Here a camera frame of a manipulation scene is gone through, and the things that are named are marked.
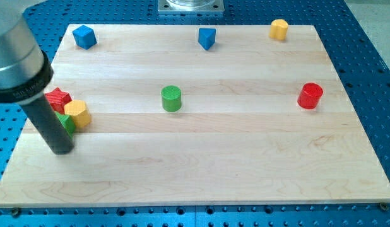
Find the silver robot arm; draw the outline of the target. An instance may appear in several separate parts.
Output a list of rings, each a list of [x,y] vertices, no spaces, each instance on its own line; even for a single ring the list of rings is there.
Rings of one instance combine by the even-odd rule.
[[[44,95],[53,76],[23,13],[41,0],[0,0],[0,103],[17,103],[55,154],[74,145]]]

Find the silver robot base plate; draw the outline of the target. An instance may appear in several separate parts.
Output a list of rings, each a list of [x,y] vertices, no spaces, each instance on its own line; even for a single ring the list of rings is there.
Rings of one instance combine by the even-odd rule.
[[[222,13],[224,0],[158,0],[159,13]]]

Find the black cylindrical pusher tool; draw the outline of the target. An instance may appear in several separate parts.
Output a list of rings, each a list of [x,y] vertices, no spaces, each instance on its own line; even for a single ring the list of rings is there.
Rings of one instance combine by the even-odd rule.
[[[24,100],[19,105],[54,154],[67,154],[74,148],[73,140],[45,95]]]

